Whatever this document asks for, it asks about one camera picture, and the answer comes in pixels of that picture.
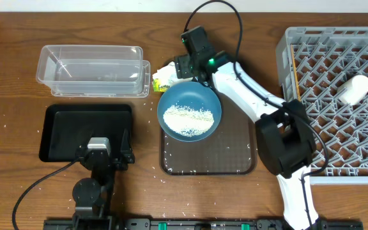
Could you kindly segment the dark blue plate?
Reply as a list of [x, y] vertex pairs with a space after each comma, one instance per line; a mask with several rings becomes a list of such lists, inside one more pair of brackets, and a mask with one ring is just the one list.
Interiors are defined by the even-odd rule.
[[[204, 134], [185, 137], [172, 131], [164, 122], [163, 113], [172, 105], [188, 106], [195, 110], [209, 110], [213, 114], [214, 124]], [[198, 82], [181, 82], [170, 87], [160, 98], [157, 107], [157, 118], [163, 131], [171, 137], [183, 142], [200, 141], [211, 135], [218, 127], [222, 116], [220, 100], [209, 87]]]

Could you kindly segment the white plastic cup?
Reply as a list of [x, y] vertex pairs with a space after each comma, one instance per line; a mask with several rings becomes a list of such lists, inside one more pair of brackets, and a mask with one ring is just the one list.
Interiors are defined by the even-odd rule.
[[355, 105], [368, 93], [368, 77], [356, 75], [341, 85], [337, 92], [339, 93], [338, 99], [341, 102]]

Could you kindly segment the orange chopstick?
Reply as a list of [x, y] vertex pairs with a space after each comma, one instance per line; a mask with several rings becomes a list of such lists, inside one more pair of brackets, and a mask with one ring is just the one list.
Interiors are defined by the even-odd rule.
[[293, 75], [294, 75], [294, 79], [295, 79], [296, 95], [297, 95], [298, 101], [301, 102], [299, 81], [298, 81], [298, 76], [297, 76], [297, 71], [296, 71], [296, 63], [295, 63], [295, 52], [294, 52], [294, 48], [293, 48], [292, 44], [291, 44], [290, 47], [291, 47], [291, 59], [292, 59]]

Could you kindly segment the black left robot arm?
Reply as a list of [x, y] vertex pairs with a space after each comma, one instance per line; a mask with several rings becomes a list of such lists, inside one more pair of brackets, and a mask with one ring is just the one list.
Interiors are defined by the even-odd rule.
[[135, 162], [130, 133], [123, 131], [118, 149], [106, 137], [92, 137], [79, 146], [75, 156], [91, 176], [79, 180], [72, 190], [75, 201], [72, 229], [117, 229], [119, 220], [110, 211], [115, 173]]

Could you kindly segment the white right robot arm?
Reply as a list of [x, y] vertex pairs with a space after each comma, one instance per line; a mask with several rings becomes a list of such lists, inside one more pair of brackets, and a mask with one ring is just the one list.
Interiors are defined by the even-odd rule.
[[211, 82], [252, 120], [259, 157], [279, 182], [285, 221], [292, 229], [312, 229], [319, 218], [308, 182], [316, 143], [303, 104], [269, 93], [224, 51], [176, 56], [174, 65], [178, 78]]

